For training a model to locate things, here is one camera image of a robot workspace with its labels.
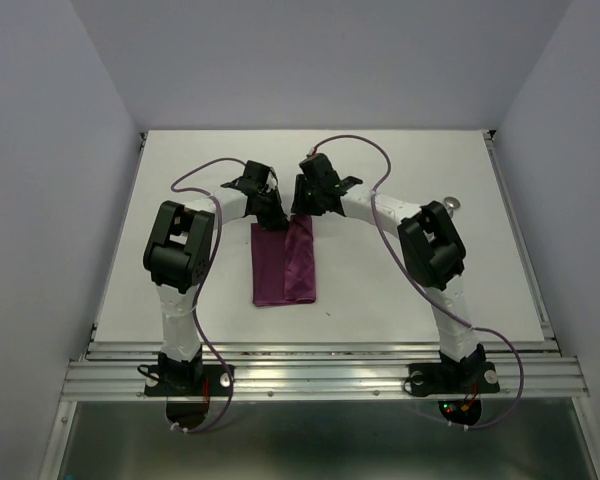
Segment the maroon cloth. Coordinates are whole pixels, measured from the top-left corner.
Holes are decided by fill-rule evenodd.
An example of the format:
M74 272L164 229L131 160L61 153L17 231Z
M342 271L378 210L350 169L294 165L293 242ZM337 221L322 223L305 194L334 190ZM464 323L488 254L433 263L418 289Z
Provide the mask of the maroon cloth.
M267 232L251 224L251 264L255 306L315 302L311 217L293 215L287 231Z

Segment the wall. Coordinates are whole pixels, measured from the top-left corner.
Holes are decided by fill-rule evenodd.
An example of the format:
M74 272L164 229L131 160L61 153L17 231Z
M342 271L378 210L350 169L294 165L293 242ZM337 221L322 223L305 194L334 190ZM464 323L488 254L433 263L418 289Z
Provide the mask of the wall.
M561 346L600 421L600 0L576 0L497 136Z
M0 1L0 479L37 478L138 147L71 4Z
M142 128L495 128L569 3L72 1Z

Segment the white wall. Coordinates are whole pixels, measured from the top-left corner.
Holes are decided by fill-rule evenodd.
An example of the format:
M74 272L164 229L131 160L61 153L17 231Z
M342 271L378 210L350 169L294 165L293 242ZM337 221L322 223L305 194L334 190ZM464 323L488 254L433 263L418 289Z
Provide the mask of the white wall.
M37 478L138 136L71 4L0 1L0 479Z
M600 421L600 0L576 0L496 146L561 346Z
M142 128L495 128L566 0L72 0Z

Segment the folded cloth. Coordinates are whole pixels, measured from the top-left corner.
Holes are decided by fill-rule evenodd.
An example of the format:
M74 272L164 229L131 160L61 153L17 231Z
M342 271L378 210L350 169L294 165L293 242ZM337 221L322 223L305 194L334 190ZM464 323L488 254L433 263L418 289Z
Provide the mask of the folded cloth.
M308 215L293 215L287 231L251 225L253 303L257 307L316 301L313 228Z

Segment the cable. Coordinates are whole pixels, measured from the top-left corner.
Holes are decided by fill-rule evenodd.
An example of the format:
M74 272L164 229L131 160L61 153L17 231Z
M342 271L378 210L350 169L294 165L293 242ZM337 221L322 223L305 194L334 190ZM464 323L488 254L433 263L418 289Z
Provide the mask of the cable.
M237 162L243 166L245 165L245 163L242 160L239 160L237 158L231 158L231 157L217 158L217 159L211 160L210 162L207 162L197 168L194 168L190 172L185 173L183 176L181 176L180 178L178 178L175 182L173 182L171 184L171 191L174 193L184 193L184 192L202 193L203 195L206 195L207 197L209 197L213 201L214 205L216 206L216 217L217 217L217 221L218 221L218 229L216 231L216 239L213 244L213 251L211 252L211 257L209 258L209 267L207 268L207 273L206 273L205 277L202 279L202 281L200 282L200 286L198 287L198 290L196 291L196 294L193 297L193 305L194 306L198 304L198 298L200 297L200 292L202 291L202 287L204 287L204 284L207 281L207 277L209 276L209 272L211 271L211 267L213 266L213 262L216 258L216 254L218 253L218 247L220 246L220 239L222 238L222 207L221 207L218 199L216 197L214 197L211 194L211 192L208 192L207 190L203 190L201 188L196 188L196 187L180 188L180 187L178 187L178 184L180 182L182 182L183 180L186 180L187 178L189 178L194 173L197 173L200 170L207 168L211 165L214 165L216 163L219 163L219 162ZM229 406L231 405L231 399L233 398L233 387L234 387L234 378L233 378L233 375L231 374L231 369L229 368L229 365L227 365L227 362L224 360L224 358L222 358L222 355L220 355L220 352L218 352L218 350L216 350L216 348L213 346L213 344L211 343L211 340L209 340L209 338L206 336L206 334L204 333L204 330L202 330L202 326L200 325L200 320L198 319L197 308L193 309L193 323L195 324L196 329L200 333L202 340L207 345L209 350L211 350L211 352L218 359L218 361L220 362L220 365L222 365L222 369L229 377L229 395L227 396L227 401L224 404L224 407L222 408L220 413L218 413L216 418L214 418L213 421L211 423L209 423L208 425L205 425L203 427L193 429L193 430L188 430L188 429L185 430L184 428L180 427L178 424L171 424L171 428L173 430L177 430L179 432L186 433L186 434L206 432L209 429L211 429L214 425L216 425L222 419L222 417L224 417L225 413L227 413L227 410L229 409Z
M332 142L334 140L344 139L344 138L359 140L368 145L371 145L378 152L380 152L380 154L384 157L384 159L386 161L387 170L386 170L385 174L382 177L380 177L380 179L376 182L376 184L373 186L373 189L371 190L371 213L373 215L373 221L375 223L376 229L378 230L378 233L380 234L380 238L382 238L382 242L384 243L385 247L387 247L389 254L393 258L396 265L398 265L398 268L400 269L402 274L405 276L405 278L409 281L409 283L413 286L413 288L415 288L416 292L418 292L422 298L424 298L427 302L429 302L429 304L431 304L431 306L433 306L440 312L444 313L445 315L448 315L449 317L451 317L451 319L455 320L460 325L462 325L466 328L475 330L477 332L490 333L491 335L495 335L496 337L500 338L507 345L507 347L509 347L509 350L511 350L511 353L513 353L514 357L516 358L516 361L518 362L518 370L520 371L520 384L518 386L518 393L516 394L513 404L509 407L509 409L506 412L504 412L502 415L500 415L499 417L497 417L496 419L494 419L490 422L487 422L487 423L484 423L481 425L473 425L470 427L467 427L466 425L465 426L459 425L459 426L461 426L465 429L468 429L468 430L483 430L485 428L489 428L489 427L492 427L492 426L500 423L505 418L507 418L517 408L518 404L520 403L520 398L522 397L522 391L524 390L524 366L522 365L522 358L520 358L520 354L518 353L516 348L513 346L513 344L500 332L493 330L491 328L486 328L486 327L474 327L467 320L464 320L463 318L460 318L458 315L456 315L454 312L449 311L444 305L442 305L441 303L436 301L426 291L424 291L422 289L422 287L418 284L418 282L416 282L414 280L414 278L409 274L406 267L402 264L402 261L398 257L398 254L395 252L395 250L389 243L387 234L380 227L380 220L378 217L378 210L376 207L376 195L377 195L378 188L380 188L380 186L385 182L385 180L387 180L387 178L389 178L389 174L391 173L391 159L389 158L389 154L380 145L378 145L373 140L369 140L368 138L362 137L360 135L351 135L351 134L334 135L332 137L325 138L324 140L318 142L311 150L311 154L314 155L317 152L318 148L321 147L322 145L324 145L325 143ZM414 410L414 411L416 413L418 413L419 415L423 415L430 419L440 421L440 419L437 417L423 414L416 410Z

